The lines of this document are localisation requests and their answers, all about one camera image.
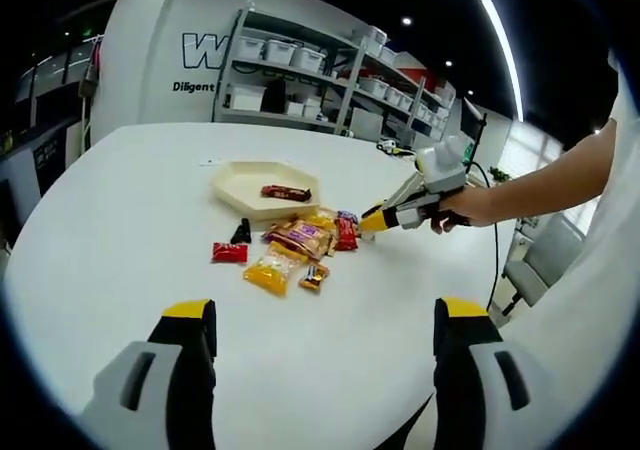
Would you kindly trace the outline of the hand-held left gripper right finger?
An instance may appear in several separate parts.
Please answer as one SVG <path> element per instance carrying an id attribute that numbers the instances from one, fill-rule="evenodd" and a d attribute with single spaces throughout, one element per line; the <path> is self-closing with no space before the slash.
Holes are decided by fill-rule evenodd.
<path id="1" fill-rule="evenodd" d="M 434 308 L 436 449 L 549 449 L 558 399 L 550 373 L 502 338 L 484 307 L 460 298 Z"/>

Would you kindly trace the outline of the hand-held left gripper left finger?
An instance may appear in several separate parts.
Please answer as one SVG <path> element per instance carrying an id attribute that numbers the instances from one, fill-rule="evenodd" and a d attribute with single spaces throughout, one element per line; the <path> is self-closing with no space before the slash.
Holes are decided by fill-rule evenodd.
<path id="1" fill-rule="evenodd" d="M 216 356 L 215 302 L 172 305 L 95 376 L 82 429 L 101 449 L 213 449 Z"/>

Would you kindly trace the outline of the person's right hand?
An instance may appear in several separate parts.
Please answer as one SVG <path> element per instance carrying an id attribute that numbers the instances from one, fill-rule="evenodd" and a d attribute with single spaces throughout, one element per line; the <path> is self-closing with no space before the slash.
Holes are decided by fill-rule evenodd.
<path id="1" fill-rule="evenodd" d="M 446 212 L 452 212 L 468 220 L 470 226 L 484 227 L 495 222 L 492 210 L 492 192 L 489 188 L 467 186 L 458 193 L 439 202 L 439 212 L 430 221 L 431 229 L 437 233 L 448 233 L 456 223 Z"/>

